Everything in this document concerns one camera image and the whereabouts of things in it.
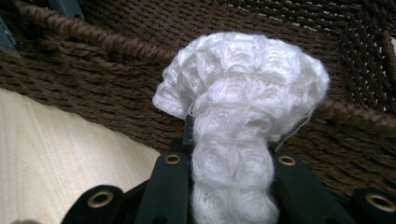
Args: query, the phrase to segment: white yarn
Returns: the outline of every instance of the white yarn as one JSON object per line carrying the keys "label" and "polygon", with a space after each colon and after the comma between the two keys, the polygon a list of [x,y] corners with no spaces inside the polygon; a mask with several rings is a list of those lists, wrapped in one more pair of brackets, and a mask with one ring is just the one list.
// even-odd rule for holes
{"label": "white yarn", "polygon": [[319,60],[264,35],[201,36],[178,53],[153,103],[194,116],[197,223],[276,223],[267,141],[309,118],[328,84]]}

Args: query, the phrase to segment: brown wicker basket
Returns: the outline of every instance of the brown wicker basket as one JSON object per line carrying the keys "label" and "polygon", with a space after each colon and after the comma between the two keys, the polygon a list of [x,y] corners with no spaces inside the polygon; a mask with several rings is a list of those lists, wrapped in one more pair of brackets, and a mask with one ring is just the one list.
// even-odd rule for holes
{"label": "brown wicker basket", "polygon": [[151,97],[162,70],[199,35],[264,34],[321,59],[328,99],[282,147],[331,190],[374,187],[396,194],[396,28],[393,0],[86,0],[87,21],[46,1],[0,1],[22,59],[0,52],[0,87],[55,105],[167,150],[183,121]]}

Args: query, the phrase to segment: hole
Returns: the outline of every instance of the hole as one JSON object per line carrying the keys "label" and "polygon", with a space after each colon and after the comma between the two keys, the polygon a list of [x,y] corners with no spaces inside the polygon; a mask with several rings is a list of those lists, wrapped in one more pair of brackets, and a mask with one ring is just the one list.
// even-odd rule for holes
{"label": "hole", "polygon": [[151,224],[165,224],[167,222],[168,220],[166,219],[166,217],[155,217],[154,219],[152,219]]}
{"label": "hole", "polygon": [[325,224],[340,224],[339,221],[335,220],[334,218],[326,218],[324,219]]}
{"label": "hole", "polygon": [[92,208],[103,207],[113,200],[113,192],[110,190],[102,190],[93,194],[90,199],[88,199],[88,206]]}
{"label": "hole", "polygon": [[288,157],[288,156],[281,156],[277,160],[280,161],[280,163],[282,163],[284,165],[295,165],[296,164],[296,161],[292,157]]}
{"label": "hole", "polygon": [[395,203],[382,195],[369,193],[366,195],[366,200],[370,205],[378,208],[379,210],[389,213],[396,212]]}
{"label": "hole", "polygon": [[178,155],[169,155],[165,157],[165,162],[168,164],[176,164],[181,161],[181,158]]}

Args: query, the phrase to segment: white thread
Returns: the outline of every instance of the white thread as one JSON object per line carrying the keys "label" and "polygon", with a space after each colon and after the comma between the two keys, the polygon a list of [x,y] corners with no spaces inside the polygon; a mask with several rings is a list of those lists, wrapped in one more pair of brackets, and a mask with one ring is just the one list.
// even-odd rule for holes
{"label": "white thread", "polygon": [[329,85],[323,64],[264,35],[218,33],[182,49],[163,79],[153,103],[194,116],[196,222],[276,223],[267,142],[309,121]]}

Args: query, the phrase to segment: table surface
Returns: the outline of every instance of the table surface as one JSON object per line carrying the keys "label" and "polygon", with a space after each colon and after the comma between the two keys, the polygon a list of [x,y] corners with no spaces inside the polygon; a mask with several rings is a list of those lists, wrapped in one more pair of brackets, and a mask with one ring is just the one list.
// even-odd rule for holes
{"label": "table surface", "polygon": [[147,180],[160,154],[122,133],[0,89],[0,223],[60,223],[87,189]]}

